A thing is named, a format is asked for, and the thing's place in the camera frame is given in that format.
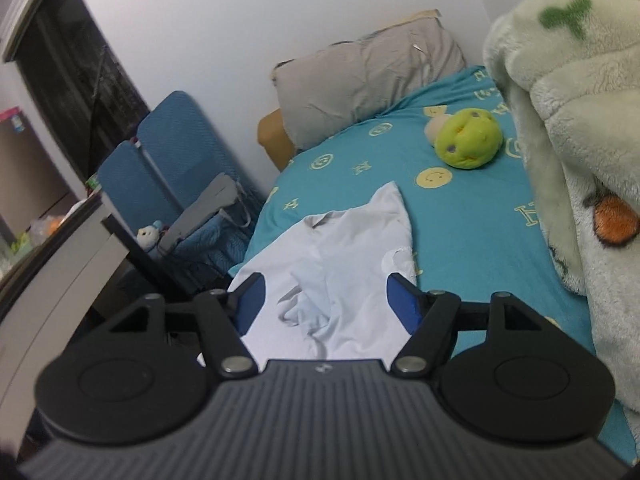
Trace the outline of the white t-shirt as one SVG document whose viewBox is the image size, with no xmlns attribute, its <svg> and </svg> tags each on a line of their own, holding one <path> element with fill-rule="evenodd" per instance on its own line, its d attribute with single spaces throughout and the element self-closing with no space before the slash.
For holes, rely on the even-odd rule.
<svg viewBox="0 0 640 480">
<path fill-rule="evenodd" d="M 364 205 L 311 214 L 240 267 L 257 272 L 266 299 L 241 337 L 258 366 L 271 360 L 380 360 L 390 365 L 410 337 L 387 300 L 398 273 L 416 282 L 412 229 L 394 182 Z"/>
</svg>

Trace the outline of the teal patterned bed sheet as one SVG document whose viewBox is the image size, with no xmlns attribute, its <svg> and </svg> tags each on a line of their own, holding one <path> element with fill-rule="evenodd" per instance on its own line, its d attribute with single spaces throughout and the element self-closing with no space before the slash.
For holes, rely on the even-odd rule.
<svg viewBox="0 0 640 480">
<path fill-rule="evenodd" d="M 424 134 L 436 108 L 488 110 L 502 133 L 515 128 L 494 81 L 472 66 L 412 92 L 378 117 L 297 154 L 277 178 L 243 261 L 311 214 L 366 204 L 394 182 L 412 229 L 416 286 L 472 301 L 514 292 L 568 336 L 592 347 L 586 300 L 567 290 L 542 237 L 525 169 L 512 148 L 475 170 L 447 166 Z"/>
</svg>

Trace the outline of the small white plush toy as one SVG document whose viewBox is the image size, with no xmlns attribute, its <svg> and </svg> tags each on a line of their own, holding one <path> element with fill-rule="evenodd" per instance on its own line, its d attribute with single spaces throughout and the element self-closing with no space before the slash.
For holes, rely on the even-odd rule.
<svg viewBox="0 0 640 480">
<path fill-rule="evenodd" d="M 145 252 L 149 252 L 160 242 L 163 230 L 163 222 L 156 220 L 149 226 L 144 226 L 137 230 L 136 241 Z"/>
</svg>

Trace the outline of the grey folded cloth on chair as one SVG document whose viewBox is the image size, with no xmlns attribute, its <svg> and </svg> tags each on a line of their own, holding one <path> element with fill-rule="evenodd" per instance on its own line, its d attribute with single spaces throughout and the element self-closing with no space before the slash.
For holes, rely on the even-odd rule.
<svg viewBox="0 0 640 480">
<path fill-rule="evenodd" d="M 242 201 L 244 190 L 239 182 L 236 182 L 228 174 L 218 174 L 207 188 L 201 192 L 197 200 L 186 208 L 178 219 L 169 227 L 168 231 L 158 244 L 158 251 L 162 255 L 168 255 L 196 232 L 201 226 L 221 214 L 238 228 L 247 228 L 252 221 L 247 206 Z M 236 222 L 228 213 L 232 206 L 240 204 L 244 211 L 242 220 Z"/>
</svg>

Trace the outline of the far blue covered chair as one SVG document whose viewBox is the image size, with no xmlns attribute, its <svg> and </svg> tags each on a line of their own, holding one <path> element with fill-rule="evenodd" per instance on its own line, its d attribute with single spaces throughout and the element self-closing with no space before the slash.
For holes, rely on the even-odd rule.
<svg viewBox="0 0 640 480">
<path fill-rule="evenodd" d="M 104 159 L 98 181 L 133 236 L 155 221 L 170 226 L 182 213 L 142 149 L 130 141 L 119 143 Z"/>
</svg>

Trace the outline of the blue covered chair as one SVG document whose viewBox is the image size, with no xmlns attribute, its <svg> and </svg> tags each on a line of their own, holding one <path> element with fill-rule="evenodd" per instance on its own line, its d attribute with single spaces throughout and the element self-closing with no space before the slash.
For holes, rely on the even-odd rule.
<svg viewBox="0 0 640 480">
<path fill-rule="evenodd" d="M 130 141 L 119 143 L 104 159 L 98 181 L 133 236 L 155 221 L 170 226 L 182 213 L 142 149 Z"/>
<path fill-rule="evenodd" d="M 247 228 L 238 228 L 217 214 L 170 254 L 158 252 L 161 262 L 192 281 L 204 283 L 223 278 L 244 259 L 262 209 L 262 200 L 253 183 L 216 137 L 201 107 L 184 91 L 171 92 L 142 120 L 138 140 L 143 155 L 160 175 L 182 212 L 198 199 L 218 174 L 228 174 L 242 185 L 242 201 L 252 217 Z M 236 204 L 228 209 L 228 213 L 240 222 L 244 211 Z"/>
</svg>

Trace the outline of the near blue covered chair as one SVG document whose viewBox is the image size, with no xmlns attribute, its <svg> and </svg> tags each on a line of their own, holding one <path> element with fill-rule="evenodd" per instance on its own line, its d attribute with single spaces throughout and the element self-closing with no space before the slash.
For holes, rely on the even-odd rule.
<svg viewBox="0 0 640 480">
<path fill-rule="evenodd" d="M 192 281 L 204 283 L 223 278 L 244 259 L 262 209 L 262 200 L 253 183 L 216 137 L 201 107 L 184 91 L 171 92 L 142 120 L 138 140 L 143 155 L 160 175 L 182 212 L 198 199 L 218 174 L 228 174 L 242 185 L 242 201 L 252 217 L 247 228 L 238 228 L 217 214 L 170 254 L 158 252 L 161 262 Z M 240 222 L 244 211 L 236 204 L 228 209 L 228 213 Z"/>
</svg>

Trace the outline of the green plush toy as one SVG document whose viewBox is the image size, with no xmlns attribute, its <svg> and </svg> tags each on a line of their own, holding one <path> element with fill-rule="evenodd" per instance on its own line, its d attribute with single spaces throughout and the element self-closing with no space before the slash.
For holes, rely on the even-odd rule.
<svg viewBox="0 0 640 480">
<path fill-rule="evenodd" d="M 454 114 L 438 113 L 427 121 L 424 134 L 442 162 L 462 170 L 488 165 L 503 142 L 497 119 L 481 108 L 464 108 Z"/>
</svg>

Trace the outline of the yellow-brown headboard cushion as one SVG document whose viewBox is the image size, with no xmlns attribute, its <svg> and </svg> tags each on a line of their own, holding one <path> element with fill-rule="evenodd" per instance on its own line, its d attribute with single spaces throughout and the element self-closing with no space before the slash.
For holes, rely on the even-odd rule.
<svg viewBox="0 0 640 480">
<path fill-rule="evenodd" d="M 280 172 L 285 170 L 296 154 L 296 147 L 285 131 L 280 110 L 274 110 L 258 122 L 257 142 Z"/>
</svg>

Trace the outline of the white desk with black legs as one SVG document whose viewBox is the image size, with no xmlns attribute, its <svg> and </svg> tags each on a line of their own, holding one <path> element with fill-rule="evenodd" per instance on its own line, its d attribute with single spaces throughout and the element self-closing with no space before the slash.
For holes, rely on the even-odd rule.
<svg viewBox="0 0 640 480">
<path fill-rule="evenodd" d="M 168 283 L 94 194 L 1 284 L 1 443 L 10 451 L 20 449 L 32 418 L 40 370 L 64 350 L 125 261 L 154 289 Z"/>
</svg>

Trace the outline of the grey pillow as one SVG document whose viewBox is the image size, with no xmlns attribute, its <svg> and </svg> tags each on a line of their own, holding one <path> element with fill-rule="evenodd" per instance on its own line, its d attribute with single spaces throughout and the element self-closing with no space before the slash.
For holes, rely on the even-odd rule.
<svg viewBox="0 0 640 480">
<path fill-rule="evenodd" d="M 463 52 L 440 24 L 439 12 L 428 10 L 281 62 L 271 80 L 284 131 L 303 151 L 465 67 Z"/>
</svg>

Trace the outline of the green fleece blanket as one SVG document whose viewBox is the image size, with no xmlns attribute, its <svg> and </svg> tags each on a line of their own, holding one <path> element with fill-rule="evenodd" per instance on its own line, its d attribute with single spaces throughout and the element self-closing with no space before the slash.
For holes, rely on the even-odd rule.
<svg viewBox="0 0 640 480">
<path fill-rule="evenodd" d="M 556 272 L 639 406 L 639 0 L 524 0 L 484 61 L 518 133 Z"/>
</svg>

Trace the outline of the dark window with frame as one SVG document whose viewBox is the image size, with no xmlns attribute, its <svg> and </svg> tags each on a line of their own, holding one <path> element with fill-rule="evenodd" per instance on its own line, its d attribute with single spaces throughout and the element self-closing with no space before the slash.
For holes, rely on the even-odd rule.
<svg viewBox="0 0 640 480">
<path fill-rule="evenodd" d="M 149 114 L 84 0 L 35 0 L 9 42 L 26 89 L 81 180 Z"/>
</svg>

